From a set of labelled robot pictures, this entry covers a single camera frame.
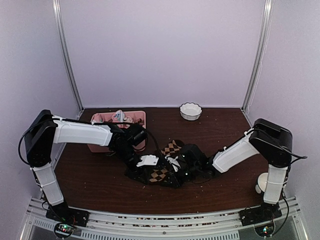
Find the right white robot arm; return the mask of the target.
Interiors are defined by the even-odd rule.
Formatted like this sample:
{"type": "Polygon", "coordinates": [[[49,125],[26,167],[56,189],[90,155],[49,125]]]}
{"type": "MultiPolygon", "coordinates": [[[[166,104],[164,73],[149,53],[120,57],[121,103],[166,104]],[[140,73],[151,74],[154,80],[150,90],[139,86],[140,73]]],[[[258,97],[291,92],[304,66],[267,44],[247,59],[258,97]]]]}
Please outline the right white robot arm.
{"type": "Polygon", "coordinates": [[[228,171],[236,177],[252,177],[253,171],[257,170],[255,186],[262,202],[254,210],[259,220],[266,221],[278,211],[292,163],[302,159],[302,156],[292,153],[292,144],[293,135],[288,129],[259,118],[237,141],[210,157],[197,145],[186,144],[177,154],[166,156],[164,162],[168,164],[174,187],[200,174],[210,178],[222,176],[226,181],[222,186],[226,189],[215,187],[218,191],[215,210],[256,204],[257,200],[251,200],[248,192],[241,193],[236,189],[240,184],[232,183],[228,171]]]}

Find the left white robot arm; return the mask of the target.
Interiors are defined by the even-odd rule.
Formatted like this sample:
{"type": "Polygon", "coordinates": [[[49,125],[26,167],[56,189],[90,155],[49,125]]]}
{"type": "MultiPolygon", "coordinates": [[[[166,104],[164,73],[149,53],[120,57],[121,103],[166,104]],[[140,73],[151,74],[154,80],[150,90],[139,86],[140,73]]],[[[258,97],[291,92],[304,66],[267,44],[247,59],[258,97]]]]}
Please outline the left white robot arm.
{"type": "Polygon", "coordinates": [[[19,154],[20,159],[31,168],[53,215],[61,222],[67,222],[73,213],[65,201],[51,165],[53,144],[108,147],[125,163],[134,177],[147,181],[145,168],[156,166],[160,163],[160,157],[152,154],[137,155],[135,147],[149,135],[138,123],[130,123],[127,128],[123,128],[119,122],[86,122],[62,118],[44,109],[23,133],[17,149],[20,150],[20,146],[25,144],[26,156],[19,154]]]}

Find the brown argyle patterned sock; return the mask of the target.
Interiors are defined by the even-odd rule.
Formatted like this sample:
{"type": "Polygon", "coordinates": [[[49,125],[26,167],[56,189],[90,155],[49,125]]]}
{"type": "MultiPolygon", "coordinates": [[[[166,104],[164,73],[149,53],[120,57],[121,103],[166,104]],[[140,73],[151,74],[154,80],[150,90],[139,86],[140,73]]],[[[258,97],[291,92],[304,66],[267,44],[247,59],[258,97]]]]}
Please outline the brown argyle patterned sock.
{"type": "MultiPolygon", "coordinates": [[[[180,150],[184,146],[184,142],[179,139],[172,139],[165,147],[163,147],[160,152],[161,156],[165,159],[166,156],[172,156],[173,158],[178,156],[180,150]]],[[[170,173],[169,169],[163,164],[156,166],[150,170],[150,175],[148,177],[148,183],[150,185],[160,185],[161,181],[166,175],[170,173]]]]}

